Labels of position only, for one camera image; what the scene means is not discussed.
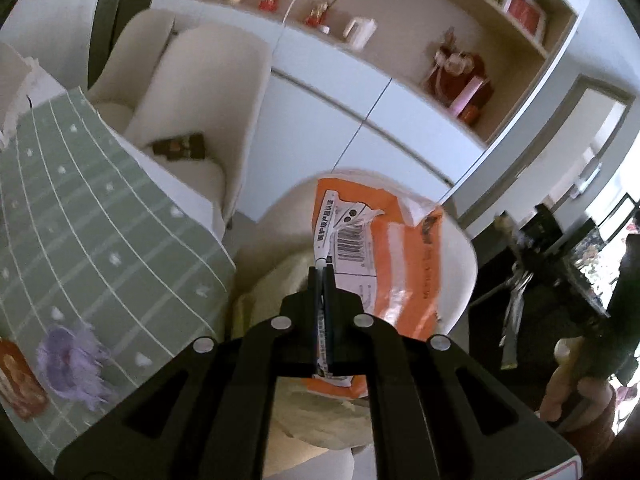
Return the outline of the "person's right hand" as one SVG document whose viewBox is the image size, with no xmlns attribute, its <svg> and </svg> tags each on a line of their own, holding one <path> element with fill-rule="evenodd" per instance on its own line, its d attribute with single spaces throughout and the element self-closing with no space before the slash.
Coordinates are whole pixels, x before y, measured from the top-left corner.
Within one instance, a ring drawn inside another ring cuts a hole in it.
<svg viewBox="0 0 640 480">
<path fill-rule="evenodd" d="M 584 337 L 562 338 L 554 348 L 558 367 L 548 381 L 538 415 L 544 422 L 557 422 L 563 416 L 563 406 L 573 393 L 578 393 L 587 407 L 580 415 L 570 415 L 564 431 L 575 431 L 590 425 L 610 405 L 613 389 L 606 379 L 578 375 L 576 372 L 582 356 Z"/>
</svg>

